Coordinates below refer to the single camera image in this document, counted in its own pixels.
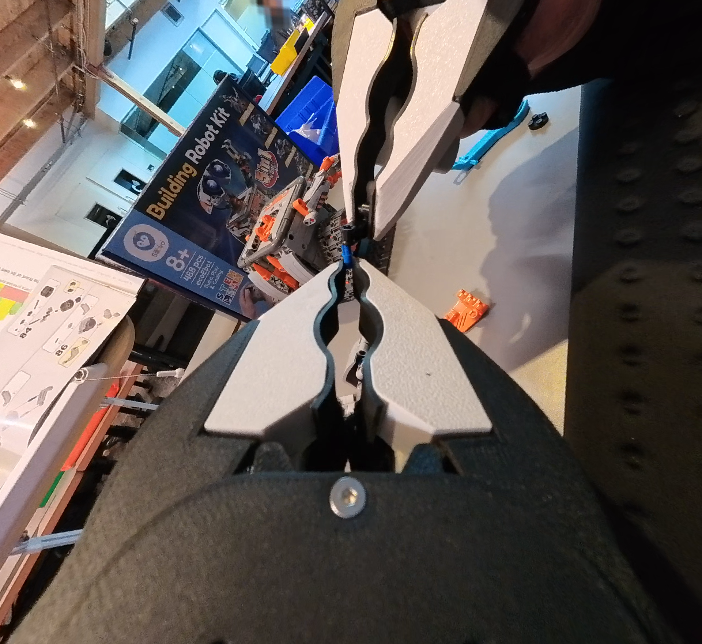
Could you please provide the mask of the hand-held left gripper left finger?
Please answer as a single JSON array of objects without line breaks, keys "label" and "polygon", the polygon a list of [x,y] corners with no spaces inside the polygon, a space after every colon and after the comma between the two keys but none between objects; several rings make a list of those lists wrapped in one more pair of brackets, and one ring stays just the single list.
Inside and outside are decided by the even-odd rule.
[{"label": "hand-held left gripper left finger", "polygon": [[345,468],[345,421],[329,350],[344,291],[345,267],[332,264],[249,325],[206,433],[276,442],[312,470]]}]

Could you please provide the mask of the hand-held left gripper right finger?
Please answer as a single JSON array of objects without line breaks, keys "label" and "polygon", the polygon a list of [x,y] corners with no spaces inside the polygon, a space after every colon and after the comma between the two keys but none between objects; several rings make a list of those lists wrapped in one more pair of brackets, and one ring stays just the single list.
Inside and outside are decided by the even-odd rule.
[{"label": "hand-held left gripper right finger", "polygon": [[353,268],[369,441],[402,467],[419,445],[485,436],[492,422],[434,313],[366,260]]}]

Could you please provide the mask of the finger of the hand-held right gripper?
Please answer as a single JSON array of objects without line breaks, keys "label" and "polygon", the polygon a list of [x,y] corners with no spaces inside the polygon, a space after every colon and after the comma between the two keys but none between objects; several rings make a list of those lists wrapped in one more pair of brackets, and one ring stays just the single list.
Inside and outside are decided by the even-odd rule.
[{"label": "finger of the hand-held right gripper", "polygon": [[446,154],[458,151],[465,119],[458,84],[487,4],[446,0],[415,30],[411,90],[392,124],[388,160],[374,181],[375,237],[388,233]]},{"label": "finger of the hand-held right gripper", "polygon": [[395,38],[393,23],[379,8],[357,15],[352,25],[340,83],[336,116],[343,197],[347,216],[366,203],[366,183],[385,140],[381,102],[372,98],[382,88],[378,74]]}]

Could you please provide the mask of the person's right forearm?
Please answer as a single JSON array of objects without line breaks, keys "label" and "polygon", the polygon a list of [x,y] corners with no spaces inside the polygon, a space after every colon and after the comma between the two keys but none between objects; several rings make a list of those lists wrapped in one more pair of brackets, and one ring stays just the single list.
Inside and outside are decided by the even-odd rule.
[{"label": "person's right forearm", "polygon": [[590,81],[657,78],[699,65],[701,0],[603,0],[591,42],[598,74]]}]

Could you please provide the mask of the person's right hand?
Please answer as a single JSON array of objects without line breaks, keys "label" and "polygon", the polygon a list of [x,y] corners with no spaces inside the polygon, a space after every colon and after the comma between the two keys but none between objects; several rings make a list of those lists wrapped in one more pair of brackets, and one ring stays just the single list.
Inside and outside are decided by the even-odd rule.
[{"label": "person's right hand", "polygon": [[465,96],[461,137],[502,127],[531,89],[575,87],[598,74],[592,28],[603,0],[527,0]]}]

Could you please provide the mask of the blue storage bin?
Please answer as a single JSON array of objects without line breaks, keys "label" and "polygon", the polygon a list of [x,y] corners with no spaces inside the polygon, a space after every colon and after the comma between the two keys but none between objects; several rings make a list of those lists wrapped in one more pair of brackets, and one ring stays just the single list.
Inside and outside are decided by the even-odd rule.
[{"label": "blue storage bin", "polygon": [[311,78],[276,118],[276,125],[317,166],[339,153],[333,92],[321,78]]}]

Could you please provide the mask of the yellow storage bin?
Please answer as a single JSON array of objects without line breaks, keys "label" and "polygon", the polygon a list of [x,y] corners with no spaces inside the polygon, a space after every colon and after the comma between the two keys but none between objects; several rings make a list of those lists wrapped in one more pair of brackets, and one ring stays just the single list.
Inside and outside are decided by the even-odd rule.
[{"label": "yellow storage bin", "polygon": [[278,76],[283,76],[290,65],[294,62],[298,52],[295,45],[301,37],[299,29],[294,29],[282,44],[280,50],[276,54],[275,60],[272,61],[270,68]]}]

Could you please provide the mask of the orange curved brick piece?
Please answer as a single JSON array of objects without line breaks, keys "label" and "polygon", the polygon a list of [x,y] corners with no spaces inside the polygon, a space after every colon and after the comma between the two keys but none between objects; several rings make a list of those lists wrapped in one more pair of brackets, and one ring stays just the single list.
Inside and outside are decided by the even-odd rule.
[{"label": "orange curved brick piece", "polygon": [[475,294],[465,289],[459,289],[456,292],[454,305],[443,316],[443,319],[460,333],[465,334],[487,316],[490,309],[490,304]]}]

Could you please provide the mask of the light blue brick separator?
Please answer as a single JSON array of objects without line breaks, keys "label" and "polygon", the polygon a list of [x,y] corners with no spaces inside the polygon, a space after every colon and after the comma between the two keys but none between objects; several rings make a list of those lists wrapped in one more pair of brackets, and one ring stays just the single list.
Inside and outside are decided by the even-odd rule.
[{"label": "light blue brick separator", "polygon": [[452,165],[453,171],[466,172],[475,168],[484,156],[497,144],[499,140],[507,136],[511,131],[518,128],[524,121],[530,111],[530,105],[525,98],[515,113],[513,119],[504,127],[494,130],[489,130],[476,144],[467,151],[467,153],[458,158]]}]

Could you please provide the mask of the grey orange tracked toy robot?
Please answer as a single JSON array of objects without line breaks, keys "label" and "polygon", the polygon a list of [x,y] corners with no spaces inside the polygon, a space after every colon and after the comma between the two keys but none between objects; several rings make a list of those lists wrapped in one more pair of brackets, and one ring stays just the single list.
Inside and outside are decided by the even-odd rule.
[{"label": "grey orange tracked toy robot", "polygon": [[328,266],[343,262],[346,212],[328,203],[341,176],[340,156],[325,157],[315,174],[296,178],[264,204],[238,260],[254,302],[275,305]]}]

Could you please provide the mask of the blue robot kit box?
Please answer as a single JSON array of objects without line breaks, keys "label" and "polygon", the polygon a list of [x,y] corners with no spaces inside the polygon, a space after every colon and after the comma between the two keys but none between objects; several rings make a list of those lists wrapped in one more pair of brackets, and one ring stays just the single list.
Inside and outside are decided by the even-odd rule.
[{"label": "blue robot kit box", "polygon": [[98,258],[239,320],[252,300],[238,260],[264,204],[315,165],[227,75]]}]

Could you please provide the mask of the instruction booklet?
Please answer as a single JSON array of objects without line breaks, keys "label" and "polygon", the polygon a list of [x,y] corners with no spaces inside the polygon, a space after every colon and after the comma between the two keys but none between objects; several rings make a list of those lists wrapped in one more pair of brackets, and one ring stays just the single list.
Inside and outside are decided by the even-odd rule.
[{"label": "instruction booklet", "polygon": [[21,453],[50,404],[133,306],[143,279],[1,235],[1,446]]}]

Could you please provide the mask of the black perforated board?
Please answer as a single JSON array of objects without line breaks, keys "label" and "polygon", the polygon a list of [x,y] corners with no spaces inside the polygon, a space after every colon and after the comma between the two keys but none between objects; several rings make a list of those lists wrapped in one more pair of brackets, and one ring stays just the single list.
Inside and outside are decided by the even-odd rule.
[{"label": "black perforated board", "polygon": [[701,642],[701,71],[584,87],[565,439],[619,547]]}]

